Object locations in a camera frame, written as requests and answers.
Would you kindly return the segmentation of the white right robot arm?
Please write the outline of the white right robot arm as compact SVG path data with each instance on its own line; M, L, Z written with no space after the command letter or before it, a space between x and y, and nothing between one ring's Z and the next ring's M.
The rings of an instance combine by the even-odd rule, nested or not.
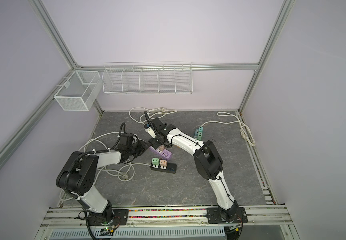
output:
M215 193L222 221L238 221L241 224L245 222L245 212L228 188L223 172L223 160L213 142L196 140L173 125L155 127L149 123L145 124L144 128L151 136L149 143L154 149L160 145L167 148L177 146L193 156L198 173L210 183Z

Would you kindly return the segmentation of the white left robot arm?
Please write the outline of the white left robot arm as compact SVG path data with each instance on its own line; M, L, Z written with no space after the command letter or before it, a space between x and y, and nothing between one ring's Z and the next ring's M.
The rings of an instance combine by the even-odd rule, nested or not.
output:
M90 216L97 218L101 224L113 221L112 204L104 198L95 187L96 171L108 165L115 165L142 155L150 146L144 141L137 141L120 149L91 150L73 152L56 178L56 186L76 200Z

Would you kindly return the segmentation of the purple power strip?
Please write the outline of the purple power strip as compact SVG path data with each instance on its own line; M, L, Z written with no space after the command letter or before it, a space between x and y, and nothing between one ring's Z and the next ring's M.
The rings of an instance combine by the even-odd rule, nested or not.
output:
M172 158L172 153L167 149L154 149L152 146L150 146L149 150L152 151L156 156L159 156L160 159L169 161Z

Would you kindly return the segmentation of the pink plug adapter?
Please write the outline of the pink plug adapter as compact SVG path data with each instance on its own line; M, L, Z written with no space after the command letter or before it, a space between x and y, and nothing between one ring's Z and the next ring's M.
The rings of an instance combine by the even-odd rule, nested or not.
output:
M163 145L160 145L158 148L157 148L157 151L159 152L162 152L165 150L165 147Z

